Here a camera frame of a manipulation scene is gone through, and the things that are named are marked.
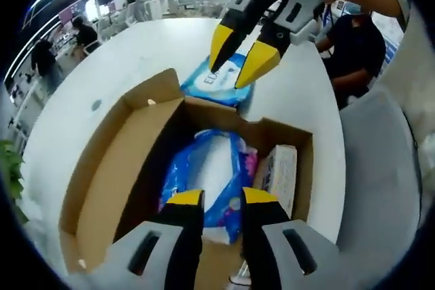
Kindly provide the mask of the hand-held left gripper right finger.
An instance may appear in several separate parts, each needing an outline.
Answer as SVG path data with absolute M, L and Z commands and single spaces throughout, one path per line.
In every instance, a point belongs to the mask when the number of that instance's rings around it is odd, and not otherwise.
M 278 199 L 245 187 L 243 255 L 252 289 L 340 289 L 339 251 L 301 220 L 290 220 Z

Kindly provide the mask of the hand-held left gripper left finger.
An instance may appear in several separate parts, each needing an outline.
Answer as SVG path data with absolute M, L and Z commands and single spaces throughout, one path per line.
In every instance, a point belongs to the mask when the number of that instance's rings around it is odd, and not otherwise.
M 175 194 L 159 214 L 113 243 L 85 289 L 193 289 L 202 251 L 205 193 Z

